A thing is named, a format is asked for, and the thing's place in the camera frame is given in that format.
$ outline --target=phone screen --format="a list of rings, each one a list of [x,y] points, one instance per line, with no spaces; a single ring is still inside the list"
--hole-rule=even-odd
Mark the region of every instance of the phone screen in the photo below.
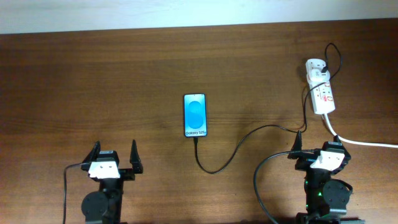
[[[189,94],[184,96],[185,136],[199,137],[207,135],[205,95]]]

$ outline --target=power outlet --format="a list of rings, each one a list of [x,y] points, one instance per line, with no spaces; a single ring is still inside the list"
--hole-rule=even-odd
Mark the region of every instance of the power outlet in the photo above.
[[[322,84],[311,91],[312,105],[315,114],[327,114],[336,109],[335,99],[331,93],[330,72],[322,73],[326,63],[321,59],[310,59],[305,63],[307,69],[307,81],[310,89]]]

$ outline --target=blue circle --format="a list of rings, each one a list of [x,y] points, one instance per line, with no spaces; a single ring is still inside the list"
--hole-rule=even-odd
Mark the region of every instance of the blue circle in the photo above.
[[[203,125],[203,117],[200,114],[201,104],[193,101],[188,105],[188,125],[193,129],[198,129]]]

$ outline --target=wood grain surface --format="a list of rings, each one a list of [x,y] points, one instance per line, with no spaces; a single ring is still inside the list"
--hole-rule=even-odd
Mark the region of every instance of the wood grain surface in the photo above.
[[[334,42],[344,57],[332,81],[335,131],[398,144],[397,27],[398,19],[386,19],[0,35],[0,223],[60,223],[63,169],[97,140],[129,167],[133,139],[144,174],[124,185],[123,221],[266,222],[254,169],[290,150],[295,134],[260,130],[227,169],[208,175],[183,135],[182,96],[206,94],[208,136],[199,139],[199,157],[217,169],[250,130],[301,127],[304,63],[323,58]],[[335,70],[332,50],[330,63]],[[310,102],[304,149],[332,139]],[[335,178],[354,187],[347,217],[395,223],[398,150],[345,146],[353,159]],[[294,164],[280,157],[259,174],[276,217],[305,211],[305,173]],[[81,201],[97,189],[87,173],[69,171],[67,223],[84,222]]]

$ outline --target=black cable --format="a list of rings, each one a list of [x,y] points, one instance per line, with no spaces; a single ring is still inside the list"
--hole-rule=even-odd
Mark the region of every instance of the black cable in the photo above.
[[[340,53],[340,51],[338,50],[337,46],[336,46],[334,43],[329,43],[329,44],[326,46],[326,48],[325,48],[326,66],[322,69],[322,72],[326,72],[326,71],[328,70],[328,68],[329,68],[328,47],[331,46],[331,45],[336,49],[336,51],[337,51],[337,53],[338,53],[338,56],[339,56],[339,58],[340,58],[340,64],[339,64],[339,66],[338,66],[338,68],[337,68],[337,71],[329,78],[328,82],[329,82],[333,77],[335,77],[335,75],[337,75],[338,72],[340,72],[341,66],[343,66],[343,57],[341,56],[341,53]],[[304,128],[304,130],[302,131],[302,133],[304,133],[304,132],[307,130],[307,126],[308,126],[308,124],[307,124],[307,115],[305,114],[305,104],[306,104],[306,102],[307,102],[307,98],[308,98],[308,96],[310,95],[310,93],[311,93],[311,91],[312,91],[313,89],[315,89],[315,88],[317,88],[317,87],[319,87],[320,85],[323,85],[323,84],[325,84],[325,83],[326,83],[326,82],[323,82],[323,83],[321,83],[321,84],[319,84],[319,85],[316,85],[315,87],[313,87],[312,89],[310,89],[310,90],[307,92],[307,94],[305,95],[304,103],[303,103],[303,115],[304,115],[304,126],[305,126],[305,128]]]
[[[67,169],[87,164],[88,163],[72,164],[67,166],[63,170],[63,221],[62,221],[63,224],[65,224],[67,219]]]
[[[195,144],[195,159],[197,160],[197,164],[199,165],[199,167],[200,167],[203,171],[205,171],[205,172],[208,173],[208,174],[217,174],[217,173],[223,171],[223,170],[225,169],[225,167],[227,167],[227,166],[229,165],[229,163],[231,163],[231,161],[233,160],[235,154],[238,152],[238,149],[241,147],[242,143],[246,140],[246,138],[249,137],[249,135],[251,135],[253,132],[255,132],[255,131],[259,130],[259,129],[262,129],[262,128],[266,128],[266,127],[277,127],[277,128],[280,128],[280,129],[282,129],[282,130],[284,130],[284,131],[288,131],[288,132],[291,132],[291,133],[297,133],[296,131],[292,131],[292,130],[290,130],[290,129],[284,128],[284,127],[279,126],[279,125],[276,125],[276,124],[267,124],[267,125],[263,125],[263,126],[261,126],[261,127],[258,127],[258,128],[256,128],[256,129],[252,130],[251,132],[247,133],[247,135],[245,135],[245,136],[240,140],[240,142],[239,142],[238,145],[236,146],[234,152],[232,153],[232,156],[226,161],[226,163],[225,163],[221,168],[219,168],[219,169],[216,170],[216,171],[208,171],[208,170],[206,170],[206,169],[200,164],[200,161],[199,161],[199,158],[198,158],[198,138],[195,137],[195,138],[193,138],[193,142],[194,142],[194,144]]]
[[[290,154],[290,153],[299,153],[299,152],[315,152],[315,149],[310,149],[310,150],[301,150],[301,151],[286,151],[286,152],[280,152],[277,154],[274,154],[272,156],[269,156],[267,158],[265,158],[262,162],[260,162],[260,164],[257,166],[256,171],[254,171],[254,177],[253,177],[253,185],[254,185],[254,191],[256,193],[257,199],[260,203],[260,206],[262,208],[262,210],[266,213],[266,215],[268,216],[268,218],[274,223],[274,224],[278,224],[278,222],[275,220],[274,217],[272,217],[272,215],[268,212],[266,206],[264,205],[264,203],[262,202],[261,198],[260,198],[260,194],[259,191],[257,189],[257,173],[259,172],[259,169],[269,160],[272,159],[274,157],[277,156],[282,156],[282,155],[286,155],[286,154]]]

